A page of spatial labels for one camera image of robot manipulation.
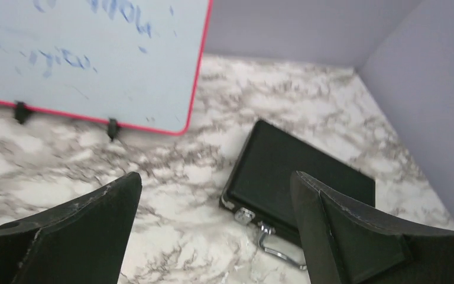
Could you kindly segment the black poker case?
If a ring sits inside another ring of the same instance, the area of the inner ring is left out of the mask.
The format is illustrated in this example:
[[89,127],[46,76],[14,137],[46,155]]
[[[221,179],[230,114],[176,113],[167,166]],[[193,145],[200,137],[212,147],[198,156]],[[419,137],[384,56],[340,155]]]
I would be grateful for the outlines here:
[[305,262],[265,246],[275,235],[301,247],[291,202],[290,176],[301,171],[338,192],[375,206],[375,180],[297,137],[258,120],[236,160],[219,206],[243,224],[260,228],[257,245],[289,265],[306,270]]

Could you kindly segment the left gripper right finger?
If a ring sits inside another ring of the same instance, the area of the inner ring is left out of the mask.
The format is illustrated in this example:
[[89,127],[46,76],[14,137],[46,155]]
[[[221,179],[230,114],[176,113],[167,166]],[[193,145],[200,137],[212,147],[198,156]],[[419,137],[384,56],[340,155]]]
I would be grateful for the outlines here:
[[454,231],[395,217],[294,172],[311,283],[454,283]]

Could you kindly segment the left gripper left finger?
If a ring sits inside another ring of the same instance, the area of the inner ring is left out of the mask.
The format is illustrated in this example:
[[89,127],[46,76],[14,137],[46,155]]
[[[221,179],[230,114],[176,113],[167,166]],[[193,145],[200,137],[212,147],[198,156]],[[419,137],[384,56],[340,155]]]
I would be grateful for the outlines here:
[[0,225],[0,283],[116,283],[141,192],[131,172]]

